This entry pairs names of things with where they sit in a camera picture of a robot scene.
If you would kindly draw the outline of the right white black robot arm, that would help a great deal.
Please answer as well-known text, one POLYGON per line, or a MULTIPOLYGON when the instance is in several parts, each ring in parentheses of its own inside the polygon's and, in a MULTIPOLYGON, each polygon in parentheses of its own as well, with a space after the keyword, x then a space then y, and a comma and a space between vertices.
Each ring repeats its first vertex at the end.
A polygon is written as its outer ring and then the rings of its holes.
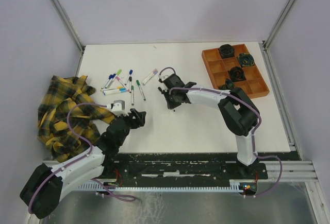
POLYGON ((232 90, 204 88, 195 82, 185 84, 175 73, 159 75, 164 89, 159 91, 165 97, 167 107, 173 110, 181 104, 204 105, 220 111, 224 122, 236 138, 237 174, 249 178, 255 173, 255 161, 258 154, 255 149, 255 132, 261 124, 257 107, 239 87, 232 90))

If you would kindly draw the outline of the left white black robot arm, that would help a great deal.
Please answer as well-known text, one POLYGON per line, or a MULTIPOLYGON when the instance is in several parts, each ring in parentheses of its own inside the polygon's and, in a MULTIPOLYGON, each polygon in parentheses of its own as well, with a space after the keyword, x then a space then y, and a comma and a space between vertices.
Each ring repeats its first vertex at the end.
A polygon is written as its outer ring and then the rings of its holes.
POLYGON ((111 163, 132 129, 145 125, 146 112, 131 108, 128 113, 116 112, 105 132, 91 143, 83 138, 84 148, 67 160, 55 165, 45 163, 35 168, 20 192, 28 212, 43 219, 52 213, 59 202, 83 183, 114 172, 111 163))

